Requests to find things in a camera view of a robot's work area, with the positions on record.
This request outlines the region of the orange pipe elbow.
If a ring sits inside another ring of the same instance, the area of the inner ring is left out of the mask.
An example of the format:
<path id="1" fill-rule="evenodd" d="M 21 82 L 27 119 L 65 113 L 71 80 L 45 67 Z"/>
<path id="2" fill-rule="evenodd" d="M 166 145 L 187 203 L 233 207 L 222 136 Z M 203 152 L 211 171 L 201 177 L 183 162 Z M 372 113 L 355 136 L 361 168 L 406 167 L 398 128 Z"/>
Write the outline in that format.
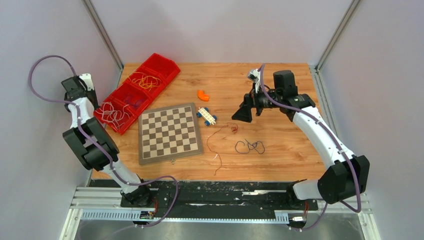
<path id="1" fill-rule="evenodd" d="M 203 102 L 208 102 L 210 100 L 210 96 L 208 94 L 206 94 L 203 90 L 197 91 L 197 97 L 198 97 L 199 100 L 201 100 Z"/>

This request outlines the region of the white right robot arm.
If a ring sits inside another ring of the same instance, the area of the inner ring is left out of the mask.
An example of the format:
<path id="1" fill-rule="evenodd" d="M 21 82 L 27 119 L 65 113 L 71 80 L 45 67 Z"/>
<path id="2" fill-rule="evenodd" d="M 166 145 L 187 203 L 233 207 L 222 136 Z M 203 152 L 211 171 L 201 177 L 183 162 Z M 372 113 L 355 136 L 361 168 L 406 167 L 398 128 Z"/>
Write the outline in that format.
<path id="1" fill-rule="evenodd" d="M 321 199 L 328 204 L 344 203 L 356 197 L 361 201 L 365 191 L 370 162 L 346 147 L 323 120 L 316 104 L 306 94 L 300 94 L 294 73 L 280 70 L 273 73 L 273 88 L 263 80 L 263 67 L 249 71 L 252 89 L 243 96 L 233 120 L 250 123 L 252 109 L 260 116 L 264 109 L 278 108 L 306 135 L 323 161 L 326 170 L 317 180 L 298 180 L 290 184 L 286 204 L 298 209 L 308 199 Z"/>

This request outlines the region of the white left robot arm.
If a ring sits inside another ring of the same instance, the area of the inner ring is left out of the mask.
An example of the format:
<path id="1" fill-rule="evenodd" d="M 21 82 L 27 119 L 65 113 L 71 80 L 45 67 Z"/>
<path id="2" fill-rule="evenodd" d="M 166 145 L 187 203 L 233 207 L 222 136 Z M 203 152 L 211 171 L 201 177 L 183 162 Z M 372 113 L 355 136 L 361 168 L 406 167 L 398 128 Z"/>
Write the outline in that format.
<path id="1" fill-rule="evenodd" d="M 70 129 L 62 136 L 87 170 L 112 177 L 121 187 L 124 203 L 147 207 L 153 193 L 144 181 L 119 159 L 119 149 L 102 124 L 94 117 L 99 108 L 97 94 L 89 73 L 72 76 L 61 82 L 65 89 L 65 109 L 71 113 Z"/>

